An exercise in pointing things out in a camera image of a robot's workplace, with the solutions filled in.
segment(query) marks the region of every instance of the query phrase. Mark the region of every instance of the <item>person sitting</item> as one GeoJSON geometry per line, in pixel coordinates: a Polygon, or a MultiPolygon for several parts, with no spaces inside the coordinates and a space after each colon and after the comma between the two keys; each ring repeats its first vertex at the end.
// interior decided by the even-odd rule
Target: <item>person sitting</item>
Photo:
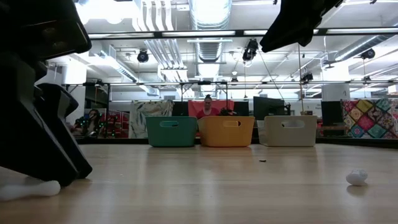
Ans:
{"type": "Polygon", "coordinates": [[[200,119],[205,116],[217,116],[219,115],[220,111],[216,108],[211,107],[211,102],[213,99],[211,99],[210,94],[207,94],[205,97],[205,106],[203,107],[203,110],[200,110],[197,113],[197,118],[200,119]]]}

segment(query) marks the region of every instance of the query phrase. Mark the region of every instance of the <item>wooden table surface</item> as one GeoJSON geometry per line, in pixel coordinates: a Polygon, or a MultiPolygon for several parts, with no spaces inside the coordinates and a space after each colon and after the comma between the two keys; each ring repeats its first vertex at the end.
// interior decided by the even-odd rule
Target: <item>wooden table surface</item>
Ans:
{"type": "MultiPolygon", "coordinates": [[[[54,197],[0,202],[0,223],[398,223],[393,149],[81,148],[88,179],[54,197]],[[367,187],[345,181],[355,168],[368,172],[367,187]]],[[[24,179],[0,168],[0,185],[24,179]]]]}

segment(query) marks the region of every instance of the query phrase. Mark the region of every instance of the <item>ceiling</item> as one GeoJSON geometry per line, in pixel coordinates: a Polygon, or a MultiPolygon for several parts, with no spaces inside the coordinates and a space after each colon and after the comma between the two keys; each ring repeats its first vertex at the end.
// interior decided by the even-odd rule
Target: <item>ceiling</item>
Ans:
{"type": "MultiPolygon", "coordinates": [[[[351,0],[340,6],[333,8],[323,17],[323,22],[319,27],[382,27],[383,24],[396,16],[398,11],[398,1],[378,1],[375,4],[369,4],[369,1],[351,0]]],[[[172,21],[175,30],[190,30],[190,14],[187,8],[187,1],[172,1],[172,21]]],[[[280,3],[274,6],[269,1],[233,1],[231,18],[229,20],[230,29],[266,29],[268,28],[279,13],[280,3]]],[[[134,32],[131,25],[131,19],[124,19],[119,24],[110,24],[105,19],[90,19],[85,24],[88,33],[103,32],[134,32]]],[[[231,38],[231,43],[224,43],[218,80],[229,81],[232,71],[237,71],[239,81],[259,82],[269,81],[270,76],[266,67],[273,75],[275,81],[290,81],[293,77],[299,75],[296,72],[300,64],[304,65],[313,60],[319,53],[339,51],[363,36],[316,36],[306,47],[300,47],[298,44],[288,45],[266,54],[257,54],[252,61],[251,67],[244,67],[241,59],[242,52],[247,45],[249,38],[231,38]]],[[[190,80],[198,78],[197,61],[194,45],[187,42],[188,39],[177,39],[178,47],[183,58],[184,65],[187,66],[187,76],[190,80]]],[[[139,49],[146,49],[144,40],[96,40],[93,44],[102,46],[112,45],[120,61],[123,61],[129,69],[140,76],[140,82],[160,82],[157,75],[158,63],[149,52],[149,61],[139,63],[137,54],[139,49]]],[[[349,74],[351,79],[361,79],[364,73],[371,73],[383,68],[393,66],[398,63],[398,36],[395,36],[373,48],[376,56],[370,62],[363,61],[360,58],[351,58],[349,63],[349,74]]],[[[321,61],[319,65],[311,68],[314,79],[321,80],[321,61]]],[[[103,80],[118,81],[121,75],[114,69],[105,65],[101,60],[90,62],[94,70],[89,70],[88,78],[102,78],[103,80]]],[[[398,70],[392,70],[385,75],[378,77],[380,80],[388,80],[398,77],[398,70]]],[[[235,86],[235,88],[245,88],[244,86],[235,86]]],[[[115,88],[113,91],[139,91],[137,87],[115,88]]]]}

